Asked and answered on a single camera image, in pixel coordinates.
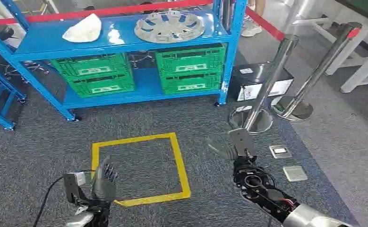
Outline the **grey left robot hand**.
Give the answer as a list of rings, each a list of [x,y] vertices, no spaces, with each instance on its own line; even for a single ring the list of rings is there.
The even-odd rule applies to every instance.
[[[116,199],[116,178],[118,173],[109,155],[101,161],[93,177],[91,194],[96,200],[113,202]]]

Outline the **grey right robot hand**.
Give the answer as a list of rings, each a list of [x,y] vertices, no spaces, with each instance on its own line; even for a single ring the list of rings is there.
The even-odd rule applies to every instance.
[[[223,159],[233,161],[238,157],[236,150],[224,141],[214,140],[212,138],[206,138],[205,141],[207,146]]]

